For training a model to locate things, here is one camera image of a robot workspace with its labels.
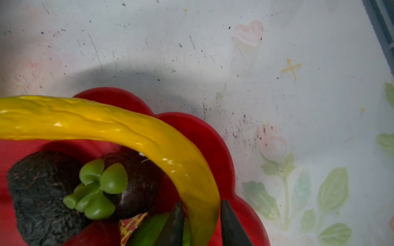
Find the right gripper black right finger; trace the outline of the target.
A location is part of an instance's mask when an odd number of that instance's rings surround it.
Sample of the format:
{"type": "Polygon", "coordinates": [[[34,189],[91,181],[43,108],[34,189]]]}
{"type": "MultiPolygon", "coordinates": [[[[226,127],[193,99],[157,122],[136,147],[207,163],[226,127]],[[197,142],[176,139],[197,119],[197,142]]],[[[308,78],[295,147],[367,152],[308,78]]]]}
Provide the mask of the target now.
{"type": "Polygon", "coordinates": [[[253,246],[227,200],[221,201],[220,220],[223,246],[253,246]]]}

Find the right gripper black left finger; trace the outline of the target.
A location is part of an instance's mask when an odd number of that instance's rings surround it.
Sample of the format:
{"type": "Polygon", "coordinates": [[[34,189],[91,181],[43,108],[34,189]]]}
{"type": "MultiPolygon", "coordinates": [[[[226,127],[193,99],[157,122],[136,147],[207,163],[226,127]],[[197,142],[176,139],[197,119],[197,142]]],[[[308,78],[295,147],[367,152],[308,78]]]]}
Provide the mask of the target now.
{"type": "Polygon", "coordinates": [[[154,246],[182,246],[184,219],[183,203],[178,202],[167,219],[154,246]]]}

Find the dark green lime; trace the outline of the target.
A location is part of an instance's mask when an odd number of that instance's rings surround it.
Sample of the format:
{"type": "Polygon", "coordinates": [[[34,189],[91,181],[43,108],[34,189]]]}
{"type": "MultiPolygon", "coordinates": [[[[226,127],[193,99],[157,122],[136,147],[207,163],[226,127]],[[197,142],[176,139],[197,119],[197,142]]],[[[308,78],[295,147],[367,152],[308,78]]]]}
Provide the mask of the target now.
{"type": "MultiPolygon", "coordinates": [[[[154,246],[155,241],[159,237],[170,212],[157,214],[144,220],[138,228],[132,232],[126,245],[128,246],[154,246]]],[[[191,245],[190,223],[188,219],[184,219],[183,246],[191,245]]]]}

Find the dark purple plum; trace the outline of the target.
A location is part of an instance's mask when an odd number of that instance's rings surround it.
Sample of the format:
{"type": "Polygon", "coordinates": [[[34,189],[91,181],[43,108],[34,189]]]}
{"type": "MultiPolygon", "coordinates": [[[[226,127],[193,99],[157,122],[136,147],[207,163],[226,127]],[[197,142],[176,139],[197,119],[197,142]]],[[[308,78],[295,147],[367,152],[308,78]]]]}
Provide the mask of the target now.
{"type": "Polygon", "coordinates": [[[115,163],[122,164],[128,176],[125,191],[116,195],[105,194],[116,206],[109,219],[119,221],[147,213],[159,193],[163,171],[150,159],[131,149],[107,153],[100,156],[100,159],[107,168],[115,163]]]}

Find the red strawberry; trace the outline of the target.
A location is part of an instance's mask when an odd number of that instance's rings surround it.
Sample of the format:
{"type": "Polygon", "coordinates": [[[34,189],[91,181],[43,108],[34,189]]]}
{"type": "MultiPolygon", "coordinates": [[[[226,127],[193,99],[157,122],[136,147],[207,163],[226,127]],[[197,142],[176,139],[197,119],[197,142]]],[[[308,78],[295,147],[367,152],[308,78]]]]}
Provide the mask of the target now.
{"type": "Polygon", "coordinates": [[[79,180],[81,183],[63,198],[63,203],[82,214],[89,224],[63,245],[120,246],[119,222],[110,219],[116,206],[107,195],[118,195],[126,190],[128,177],[124,166],[116,163],[106,168],[102,159],[96,159],[80,169],[79,180]]]}

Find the red flower-shaped plate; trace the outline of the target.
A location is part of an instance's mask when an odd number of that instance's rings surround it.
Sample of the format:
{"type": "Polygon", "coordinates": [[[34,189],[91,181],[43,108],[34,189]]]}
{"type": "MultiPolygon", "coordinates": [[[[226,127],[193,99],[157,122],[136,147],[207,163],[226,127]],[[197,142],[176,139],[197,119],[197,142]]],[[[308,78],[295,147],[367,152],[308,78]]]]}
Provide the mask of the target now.
{"type": "MultiPolygon", "coordinates": [[[[155,115],[141,99],[118,88],[94,88],[73,98],[95,101],[152,116],[177,129],[203,154],[216,181],[220,197],[229,201],[251,242],[255,246],[269,245],[268,235],[256,212],[235,193],[236,178],[233,160],[225,142],[210,125],[185,113],[170,112],[155,115]]],[[[48,143],[54,146],[72,144],[83,151],[84,158],[97,157],[112,147],[122,146],[113,142],[89,139],[1,139],[1,245],[3,246],[24,244],[17,230],[11,197],[6,190],[6,172],[16,161],[48,143]]]]}

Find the dark avocado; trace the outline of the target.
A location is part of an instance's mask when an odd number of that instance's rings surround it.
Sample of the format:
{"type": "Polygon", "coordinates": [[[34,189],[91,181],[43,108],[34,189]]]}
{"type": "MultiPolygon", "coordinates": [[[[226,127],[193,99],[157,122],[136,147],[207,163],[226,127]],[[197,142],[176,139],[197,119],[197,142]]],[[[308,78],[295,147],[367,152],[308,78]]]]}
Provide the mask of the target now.
{"type": "Polygon", "coordinates": [[[81,167],[79,160],[65,153],[41,151],[8,170],[17,229],[27,245],[60,246],[92,223],[63,203],[80,184],[81,167]]]}

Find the yellow banana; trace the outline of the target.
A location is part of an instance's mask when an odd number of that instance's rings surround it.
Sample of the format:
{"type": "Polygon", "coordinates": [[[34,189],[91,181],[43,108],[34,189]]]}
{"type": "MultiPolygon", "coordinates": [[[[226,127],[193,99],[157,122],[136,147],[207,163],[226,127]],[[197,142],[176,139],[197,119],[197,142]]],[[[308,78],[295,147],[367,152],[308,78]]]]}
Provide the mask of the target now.
{"type": "Polygon", "coordinates": [[[80,98],[15,96],[1,99],[1,139],[89,139],[134,149],[172,180],[187,208],[192,245],[207,245],[215,232],[220,194],[210,167],[162,120],[80,98]]]}

